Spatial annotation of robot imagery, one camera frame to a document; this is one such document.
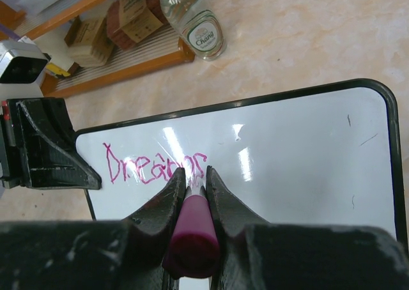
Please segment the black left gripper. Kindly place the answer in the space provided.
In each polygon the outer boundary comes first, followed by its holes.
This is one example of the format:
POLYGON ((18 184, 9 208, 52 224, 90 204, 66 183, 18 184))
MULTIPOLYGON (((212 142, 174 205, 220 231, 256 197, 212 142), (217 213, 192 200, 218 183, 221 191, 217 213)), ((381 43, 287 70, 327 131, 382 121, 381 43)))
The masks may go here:
POLYGON ((1 100, 1 186, 37 190, 102 187, 78 154, 62 98, 1 100))

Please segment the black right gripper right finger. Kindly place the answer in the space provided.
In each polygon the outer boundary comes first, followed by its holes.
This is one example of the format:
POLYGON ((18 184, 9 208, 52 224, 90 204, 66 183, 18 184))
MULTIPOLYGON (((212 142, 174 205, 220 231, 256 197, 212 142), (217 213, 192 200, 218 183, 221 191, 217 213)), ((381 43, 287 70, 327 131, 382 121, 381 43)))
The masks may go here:
POLYGON ((222 252, 212 289, 408 288, 408 257, 383 229, 270 223, 213 167, 206 191, 222 252))

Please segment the magenta capped marker pen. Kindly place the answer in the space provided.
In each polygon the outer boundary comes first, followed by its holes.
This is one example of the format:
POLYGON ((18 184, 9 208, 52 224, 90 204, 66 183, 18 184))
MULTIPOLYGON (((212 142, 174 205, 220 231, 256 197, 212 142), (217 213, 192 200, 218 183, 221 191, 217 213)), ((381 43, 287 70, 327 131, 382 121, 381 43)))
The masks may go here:
POLYGON ((187 187, 162 267, 175 280, 211 277, 220 261, 220 245, 206 189, 187 187))

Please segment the black framed whiteboard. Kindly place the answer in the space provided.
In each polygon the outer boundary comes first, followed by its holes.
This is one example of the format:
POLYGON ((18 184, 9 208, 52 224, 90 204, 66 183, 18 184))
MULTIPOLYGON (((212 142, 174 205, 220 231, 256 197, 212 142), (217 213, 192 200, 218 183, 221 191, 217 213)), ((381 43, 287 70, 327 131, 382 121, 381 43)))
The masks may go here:
POLYGON ((375 226, 408 243, 397 102, 375 80, 87 128, 75 146, 102 179, 87 193, 98 220, 133 213, 178 167, 198 185, 212 166, 269 222, 375 226))

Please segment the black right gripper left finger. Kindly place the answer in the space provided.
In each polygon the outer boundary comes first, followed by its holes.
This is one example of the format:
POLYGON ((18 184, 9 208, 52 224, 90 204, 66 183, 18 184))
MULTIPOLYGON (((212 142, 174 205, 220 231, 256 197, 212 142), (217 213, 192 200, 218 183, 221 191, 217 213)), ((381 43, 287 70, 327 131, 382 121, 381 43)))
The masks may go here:
POLYGON ((177 168, 122 220, 3 222, 2 289, 178 289, 162 260, 185 196, 177 168))

